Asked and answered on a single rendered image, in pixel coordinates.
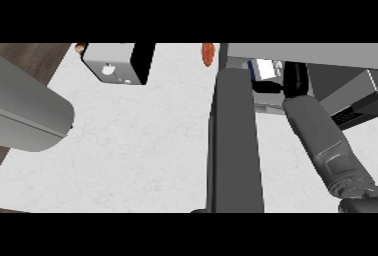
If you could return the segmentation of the white and blue milk carton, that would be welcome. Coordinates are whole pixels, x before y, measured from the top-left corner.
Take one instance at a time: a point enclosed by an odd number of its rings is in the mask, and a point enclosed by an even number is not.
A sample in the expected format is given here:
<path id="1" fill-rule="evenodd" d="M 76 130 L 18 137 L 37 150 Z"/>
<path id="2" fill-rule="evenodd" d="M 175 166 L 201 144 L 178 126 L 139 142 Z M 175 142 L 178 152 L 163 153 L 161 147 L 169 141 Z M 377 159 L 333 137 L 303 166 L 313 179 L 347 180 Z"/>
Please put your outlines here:
<path id="1" fill-rule="evenodd" d="M 282 76 L 284 63 L 278 60 L 251 59 L 248 67 L 253 79 L 257 81 L 279 78 Z"/>

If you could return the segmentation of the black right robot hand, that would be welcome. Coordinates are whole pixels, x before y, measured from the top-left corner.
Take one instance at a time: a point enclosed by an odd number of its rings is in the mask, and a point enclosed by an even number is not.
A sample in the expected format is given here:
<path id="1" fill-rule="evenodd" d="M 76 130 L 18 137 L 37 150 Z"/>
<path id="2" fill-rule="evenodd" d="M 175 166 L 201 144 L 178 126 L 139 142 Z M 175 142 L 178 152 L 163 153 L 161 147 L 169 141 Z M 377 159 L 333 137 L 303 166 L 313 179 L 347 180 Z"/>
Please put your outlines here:
<path id="1" fill-rule="evenodd" d="M 284 80 L 281 83 L 256 80 L 253 80 L 251 83 L 257 93 L 284 93 L 287 98 L 303 96 L 309 93 L 307 65 L 299 62 L 285 62 Z"/>

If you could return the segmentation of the grey microwave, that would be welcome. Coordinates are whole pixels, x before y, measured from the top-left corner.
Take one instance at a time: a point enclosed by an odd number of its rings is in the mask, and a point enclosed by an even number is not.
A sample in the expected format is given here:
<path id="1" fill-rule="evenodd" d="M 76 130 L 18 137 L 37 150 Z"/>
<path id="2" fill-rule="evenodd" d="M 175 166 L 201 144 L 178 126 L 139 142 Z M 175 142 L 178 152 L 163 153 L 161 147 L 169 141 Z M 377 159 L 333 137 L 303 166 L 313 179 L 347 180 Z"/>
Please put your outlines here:
<path id="1" fill-rule="evenodd" d="M 220 44 L 219 69 L 247 69 L 257 59 L 306 64 L 309 94 L 341 130 L 378 118 L 378 44 Z M 256 62 L 253 69 L 262 78 Z"/>

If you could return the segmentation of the orange carrot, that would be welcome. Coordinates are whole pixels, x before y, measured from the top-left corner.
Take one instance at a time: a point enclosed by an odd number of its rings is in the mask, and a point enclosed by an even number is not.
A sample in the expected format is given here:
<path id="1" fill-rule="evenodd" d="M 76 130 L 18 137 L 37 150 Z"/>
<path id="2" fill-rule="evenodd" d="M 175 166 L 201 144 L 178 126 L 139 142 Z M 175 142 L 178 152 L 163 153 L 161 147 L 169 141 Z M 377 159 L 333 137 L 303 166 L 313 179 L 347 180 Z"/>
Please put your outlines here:
<path id="1" fill-rule="evenodd" d="M 216 47 L 213 43 L 204 43 L 201 48 L 203 62 L 207 67 L 213 64 Z"/>

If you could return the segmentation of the grey and black toaster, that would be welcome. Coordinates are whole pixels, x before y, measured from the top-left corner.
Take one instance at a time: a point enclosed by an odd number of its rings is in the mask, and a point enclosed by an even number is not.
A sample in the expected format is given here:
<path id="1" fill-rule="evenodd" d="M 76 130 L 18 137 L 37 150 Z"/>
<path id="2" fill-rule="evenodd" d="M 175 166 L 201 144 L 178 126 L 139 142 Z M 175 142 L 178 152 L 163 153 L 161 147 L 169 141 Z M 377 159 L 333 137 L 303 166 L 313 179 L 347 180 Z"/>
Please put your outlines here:
<path id="1" fill-rule="evenodd" d="M 155 43 L 89 43 L 82 61 L 104 83 L 148 83 Z"/>

